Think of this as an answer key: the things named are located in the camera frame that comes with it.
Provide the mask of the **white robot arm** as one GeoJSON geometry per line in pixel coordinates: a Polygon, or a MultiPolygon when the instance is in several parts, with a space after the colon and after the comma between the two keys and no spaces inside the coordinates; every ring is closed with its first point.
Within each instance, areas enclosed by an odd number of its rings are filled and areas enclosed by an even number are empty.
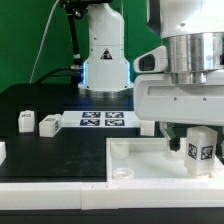
{"type": "Polygon", "coordinates": [[[129,84],[124,22],[106,4],[89,8],[84,93],[112,97],[130,87],[141,121],[224,127],[224,0],[146,0],[147,26],[161,45],[136,58],[129,84]]]}

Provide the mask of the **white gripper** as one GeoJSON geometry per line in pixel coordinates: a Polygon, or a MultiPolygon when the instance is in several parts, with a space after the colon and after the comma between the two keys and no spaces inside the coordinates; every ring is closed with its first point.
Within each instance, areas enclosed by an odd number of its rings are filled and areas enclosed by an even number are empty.
{"type": "Polygon", "coordinates": [[[224,126],[224,70],[209,73],[200,85],[174,85],[168,74],[140,75],[133,102],[140,120],[160,122],[169,149],[177,152],[180,138],[173,123],[224,126]]]}

